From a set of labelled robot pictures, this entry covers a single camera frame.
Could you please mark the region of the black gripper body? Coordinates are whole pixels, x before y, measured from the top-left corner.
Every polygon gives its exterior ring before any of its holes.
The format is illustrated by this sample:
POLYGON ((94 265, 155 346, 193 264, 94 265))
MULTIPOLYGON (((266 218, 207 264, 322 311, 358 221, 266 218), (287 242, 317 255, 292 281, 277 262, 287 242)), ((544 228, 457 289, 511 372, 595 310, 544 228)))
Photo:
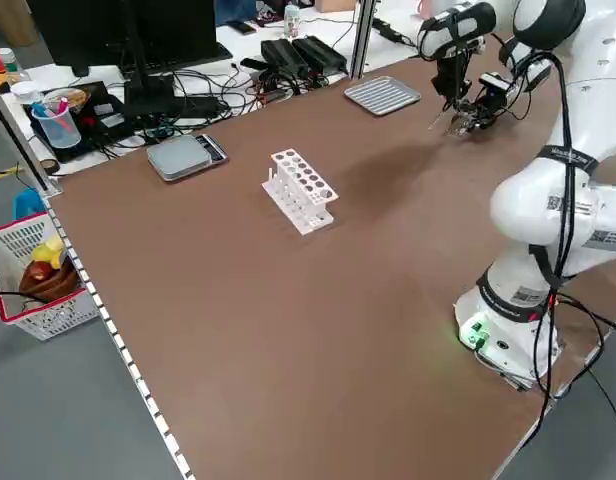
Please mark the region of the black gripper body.
POLYGON ((501 78, 480 78, 482 92, 477 96, 477 123, 493 124, 505 111, 513 87, 501 78))
POLYGON ((457 107, 471 88, 472 82, 465 79, 471 57, 472 52, 466 48, 432 56, 437 64, 437 75, 431 83, 437 94, 444 98, 443 109, 457 107))

